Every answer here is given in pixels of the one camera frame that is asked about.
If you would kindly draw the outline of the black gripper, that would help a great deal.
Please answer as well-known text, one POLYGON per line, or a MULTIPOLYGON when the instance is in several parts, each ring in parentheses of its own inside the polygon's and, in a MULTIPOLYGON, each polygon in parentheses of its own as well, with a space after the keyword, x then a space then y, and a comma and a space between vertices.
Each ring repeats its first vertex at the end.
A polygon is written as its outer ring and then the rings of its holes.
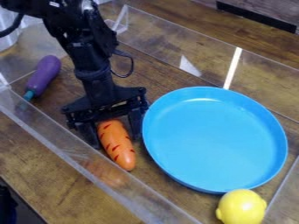
POLYGON ((115 84, 111 72, 85 73, 77 71, 85 95, 61 108, 66 125, 77 131, 85 143, 98 149, 96 122, 119 116, 128 116, 133 139, 141 136, 143 114, 148 109, 144 87, 120 87, 115 84))

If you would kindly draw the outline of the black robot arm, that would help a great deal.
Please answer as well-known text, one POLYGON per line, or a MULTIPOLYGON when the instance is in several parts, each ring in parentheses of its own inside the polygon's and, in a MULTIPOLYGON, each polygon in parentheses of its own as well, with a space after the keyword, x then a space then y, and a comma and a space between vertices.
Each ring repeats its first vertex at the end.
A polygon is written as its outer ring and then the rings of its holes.
POLYGON ((38 18, 70 57, 85 95, 60 109, 68 127, 97 148, 96 123, 127 116, 133 137, 140 137, 143 114, 148 109, 145 89, 120 87, 112 80, 116 73, 109 57, 127 56, 127 53, 117 50, 117 34, 108 28, 96 3, 92 0, 0 0, 0 7, 17 13, 10 27, 0 31, 0 37, 17 28, 22 17, 38 18))

